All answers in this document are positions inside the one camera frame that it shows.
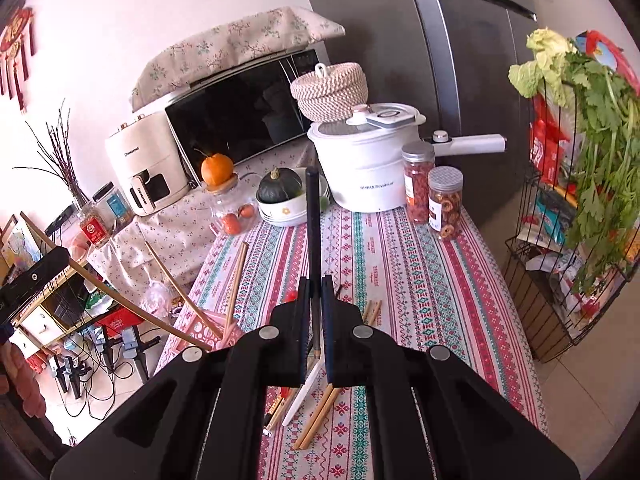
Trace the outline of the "person right hand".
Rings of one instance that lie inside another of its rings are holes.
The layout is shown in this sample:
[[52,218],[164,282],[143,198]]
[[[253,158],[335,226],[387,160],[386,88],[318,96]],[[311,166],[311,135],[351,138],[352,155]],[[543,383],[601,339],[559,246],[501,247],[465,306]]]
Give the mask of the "person right hand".
[[29,417],[43,418],[46,414],[46,401],[40,393],[35,373],[24,358],[24,354],[12,342],[1,346],[1,363],[6,374],[1,375],[1,393],[15,387],[23,402],[23,411]]

